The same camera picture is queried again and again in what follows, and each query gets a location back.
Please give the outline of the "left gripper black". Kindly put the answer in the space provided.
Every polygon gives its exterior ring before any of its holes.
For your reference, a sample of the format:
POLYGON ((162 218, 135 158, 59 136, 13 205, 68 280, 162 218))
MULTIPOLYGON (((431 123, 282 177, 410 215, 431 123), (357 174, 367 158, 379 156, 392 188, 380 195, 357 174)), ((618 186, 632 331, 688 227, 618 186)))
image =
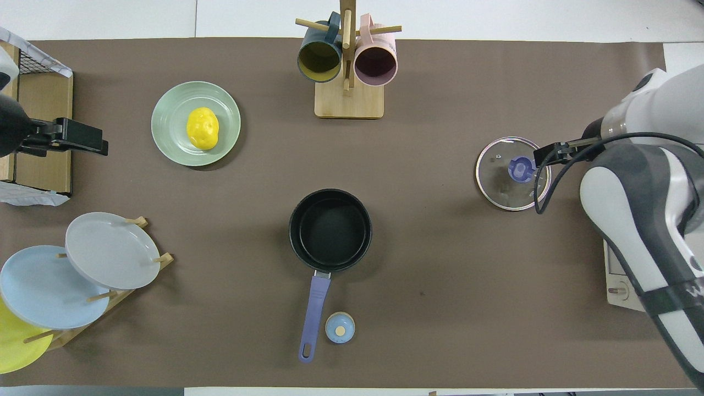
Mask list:
POLYGON ((70 118, 63 126, 56 122, 32 122, 30 133, 23 140, 23 153, 46 156, 48 151, 86 151, 108 156, 108 141, 102 139, 102 130, 70 118))

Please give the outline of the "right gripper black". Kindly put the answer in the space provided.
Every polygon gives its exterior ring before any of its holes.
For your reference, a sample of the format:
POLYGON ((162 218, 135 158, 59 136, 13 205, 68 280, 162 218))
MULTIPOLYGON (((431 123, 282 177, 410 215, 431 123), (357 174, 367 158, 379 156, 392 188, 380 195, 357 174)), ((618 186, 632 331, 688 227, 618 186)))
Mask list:
POLYGON ((556 164, 593 161, 603 153, 601 137, 571 140, 570 142, 554 142, 543 146, 542 150, 534 150, 533 157, 537 166, 552 166, 556 164))

